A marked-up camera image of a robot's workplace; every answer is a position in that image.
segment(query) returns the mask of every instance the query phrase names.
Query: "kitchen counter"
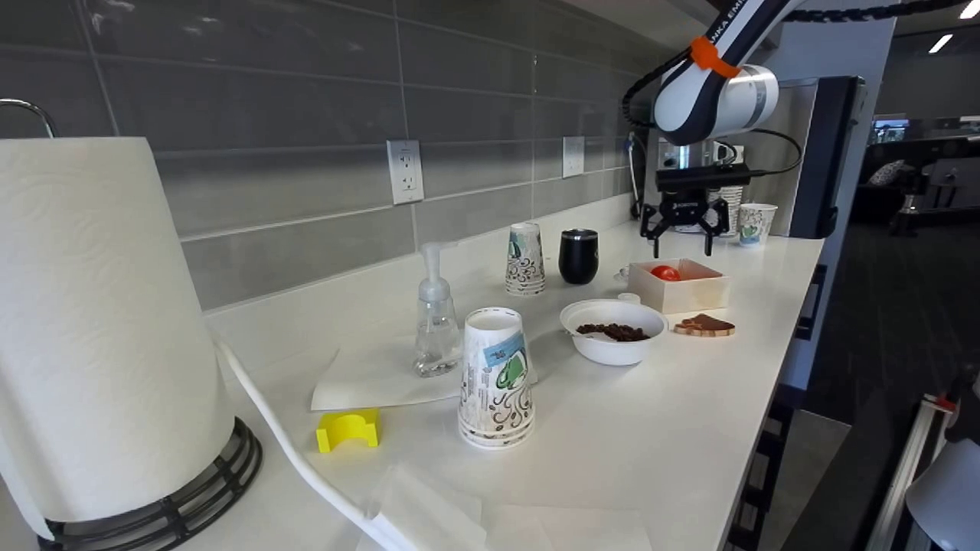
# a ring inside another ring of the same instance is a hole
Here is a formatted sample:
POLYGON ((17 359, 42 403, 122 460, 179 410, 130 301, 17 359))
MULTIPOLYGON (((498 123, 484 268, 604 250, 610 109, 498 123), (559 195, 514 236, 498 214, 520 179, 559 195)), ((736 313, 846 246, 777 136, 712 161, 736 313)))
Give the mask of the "kitchen counter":
MULTIPOLYGON (((725 339, 661 333, 643 364, 601 366, 576 354, 557 313, 624 288, 621 265, 650 260, 650 246, 631 228, 613 228, 610 236, 614 249, 606 249, 596 284, 551 282, 545 298, 522 303, 476 278, 455 288, 460 313, 511 303, 533 338, 534 429, 501 452, 455 437, 452 398, 383 410, 380 449, 312 449, 314 414, 307 403, 335 351, 344 359, 344 348, 409 333, 413 298, 389 282, 417 282, 413 260, 218 310, 209 320, 242 354, 312 469, 365 508, 380 502, 390 475, 426 475, 474 506, 489 548, 720 548, 824 243, 771 240, 755 250, 720 246, 703 260, 700 240, 664 236, 661 260, 691 256, 725 272, 722 319, 737 330, 725 339)), ((185 548, 358 548, 360 535, 302 486, 253 408, 234 393, 230 403, 263 441, 265 464, 248 497, 185 548)))

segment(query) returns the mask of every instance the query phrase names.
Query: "small bottle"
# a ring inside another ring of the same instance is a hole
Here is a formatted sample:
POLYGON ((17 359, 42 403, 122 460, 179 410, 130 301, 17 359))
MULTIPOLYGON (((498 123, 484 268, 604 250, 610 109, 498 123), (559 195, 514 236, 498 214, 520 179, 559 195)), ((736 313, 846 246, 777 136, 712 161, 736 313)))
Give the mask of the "small bottle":
POLYGON ((450 282, 437 272, 437 246, 429 243, 426 278, 420 282, 417 369, 423 378, 452 369, 463 359, 450 282))

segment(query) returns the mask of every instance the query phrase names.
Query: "yellow sponge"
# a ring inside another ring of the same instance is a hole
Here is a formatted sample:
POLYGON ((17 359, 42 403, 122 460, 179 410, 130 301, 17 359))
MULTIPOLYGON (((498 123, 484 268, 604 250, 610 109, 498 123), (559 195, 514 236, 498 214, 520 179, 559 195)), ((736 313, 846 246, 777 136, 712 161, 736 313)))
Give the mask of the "yellow sponge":
POLYGON ((314 421, 314 449, 331 452, 344 441, 360 441, 365 448, 375 448, 375 410, 344 410, 344 414, 323 414, 314 421))

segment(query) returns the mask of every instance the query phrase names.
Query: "gray tile backsplash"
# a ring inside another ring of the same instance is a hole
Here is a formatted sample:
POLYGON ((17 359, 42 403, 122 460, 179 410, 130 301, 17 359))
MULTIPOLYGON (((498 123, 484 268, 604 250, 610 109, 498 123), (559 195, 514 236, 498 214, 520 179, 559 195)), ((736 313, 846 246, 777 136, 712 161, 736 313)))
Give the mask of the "gray tile backsplash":
POLYGON ((533 99, 408 90, 408 136, 420 141, 528 141, 533 99))
POLYGON ((405 82, 527 96, 533 53, 448 30, 402 24, 405 82))
POLYGON ((184 243, 205 310, 409 250, 413 229, 408 207, 184 243))
POLYGON ((0 46, 0 78, 0 96, 38 104, 51 116, 58 136, 112 136, 90 58, 12 53, 0 46))
POLYGON ((624 194, 619 96, 658 58, 557 0, 35 0, 0 20, 2 96, 64 136, 149 138, 205 307, 624 194), (567 136, 582 179, 559 179, 567 136), (390 138, 423 143, 413 207, 390 138))
POLYGON ((167 156, 158 179, 179 236, 323 218, 390 202, 384 149, 167 156))
POLYGON ((533 188, 450 195, 420 204, 420 243, 452 243, 533 218, 533 188))
POLYGON ((423 146, 426 195, 471 194, 534 179, 533 143, 444 143, 423 146))
POLYGON ((514 46, 533 43, 533 0, 396 0, 397 18, 514 46))
POLYGON ((86 33, 73 0, 29 0, 2 5, 0 43, 86 50, 86 33))
POLYGON ((155 149, 380 143, 397 138, 397 87, 105 61, 116 116, 155 149))
POLYGON ((100 54, 397 81, 396 20, 299 0, 86 0, 100 54))

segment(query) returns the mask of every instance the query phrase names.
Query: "light fixture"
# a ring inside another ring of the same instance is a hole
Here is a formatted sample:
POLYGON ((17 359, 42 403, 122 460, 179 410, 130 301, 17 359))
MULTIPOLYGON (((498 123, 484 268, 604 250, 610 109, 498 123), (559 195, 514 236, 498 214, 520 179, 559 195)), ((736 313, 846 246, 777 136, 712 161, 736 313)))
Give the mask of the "light fixture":
POLYGON ((969 4, 959 13, 959 18, 976 18, 976 13, 980 13, 980 0, 969 0, 969 4))
POLYGON ((950 41, 952 41, 952 33, 942 33, 942 36, 928 50, 928 54, 936 54, 939 50, 945 50, 950 41))

